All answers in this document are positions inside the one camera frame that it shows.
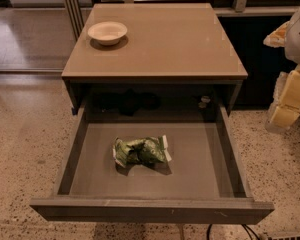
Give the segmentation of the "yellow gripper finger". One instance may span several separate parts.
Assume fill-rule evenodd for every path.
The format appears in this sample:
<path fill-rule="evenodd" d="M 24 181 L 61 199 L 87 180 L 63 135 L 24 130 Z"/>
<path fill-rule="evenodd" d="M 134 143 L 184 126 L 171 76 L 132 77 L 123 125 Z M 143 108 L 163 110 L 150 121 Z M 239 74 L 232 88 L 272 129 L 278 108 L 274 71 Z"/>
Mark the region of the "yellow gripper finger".
<path fill-rule="evenodd" d="M 280 25 L 276 30 L 266 36 L 266 38 L 263 40 L 263 44 L 272 48 L 284 47 L 288 25 L 289 22 L 285 22 Z"/>
<path fill-rule="evenodd" d="M 272 133 L 288 130 L 300 117 L 300 66 L 277 78 L 273 102 L 268 110 L 265 128 Z"/>

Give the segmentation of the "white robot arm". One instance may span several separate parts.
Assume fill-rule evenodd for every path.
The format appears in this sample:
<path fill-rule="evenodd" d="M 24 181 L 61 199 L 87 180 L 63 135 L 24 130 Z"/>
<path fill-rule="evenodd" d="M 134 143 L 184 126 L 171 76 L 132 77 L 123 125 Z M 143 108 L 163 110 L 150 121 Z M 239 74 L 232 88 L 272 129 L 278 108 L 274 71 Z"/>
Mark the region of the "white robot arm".
<path fill-rule="evenodd" d="M 268 109 L 266 129 L 281 133 L 300 117 L 300 7 L 289 21 L 270 33 L 263 44 L 273 48 L 283 47 L 285 57 L 297 64 L 290 73 L 279 74 L 273 102 Z"/>

